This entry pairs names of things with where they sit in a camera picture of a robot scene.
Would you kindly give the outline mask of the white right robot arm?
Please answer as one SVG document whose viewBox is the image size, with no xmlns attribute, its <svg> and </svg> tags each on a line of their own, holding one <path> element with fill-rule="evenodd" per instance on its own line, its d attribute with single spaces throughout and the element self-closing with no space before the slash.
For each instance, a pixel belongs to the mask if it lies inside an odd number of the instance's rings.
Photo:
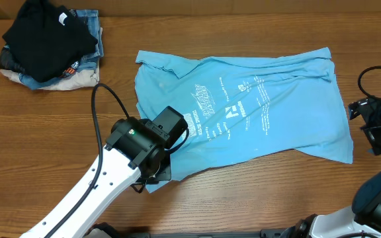
<svg viewBox="0 0 381 238">
<path fill-rule="evenodd" d="M 381 155 L 381 98 L 366 94 L 349 105 L 352 119 L 362 116 L 361 127 L 372 152 Z M 351 206 L 328 215 L 312 214 L 279 232 L 279 237 L 381 237 L 381 171 L 357 191 Z"/>
</svg>

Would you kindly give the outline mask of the light blue t-shirt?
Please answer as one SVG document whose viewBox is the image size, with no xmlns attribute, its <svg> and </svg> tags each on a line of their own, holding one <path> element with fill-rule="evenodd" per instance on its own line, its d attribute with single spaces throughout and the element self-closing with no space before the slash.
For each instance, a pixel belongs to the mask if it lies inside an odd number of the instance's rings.
<svg viewBox="0 0 381 238">
<path fill-rule="evenodd" d="M 353 141 L 328 48 L 279 58 L 187 59 L 139 51 L 137 109 L 154 120 L 167 106 L 188 131 L 171 178 L 295 149 L 353 162 Z"/>
</svg>

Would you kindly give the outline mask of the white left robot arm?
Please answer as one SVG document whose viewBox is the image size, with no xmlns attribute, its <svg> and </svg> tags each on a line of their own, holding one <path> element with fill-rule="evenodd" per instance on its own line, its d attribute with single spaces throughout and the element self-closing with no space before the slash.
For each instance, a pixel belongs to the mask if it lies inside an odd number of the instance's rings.
<svg viewBox="0 0 381 238">
<path fill-rule="evenodd" d="M 165 116 L 119 120 L 91 168 L 23 237 L 84 237 L 128 187 L 170 180 L 170 148 L 186 128 L 183 119 Z"/>
</svg>

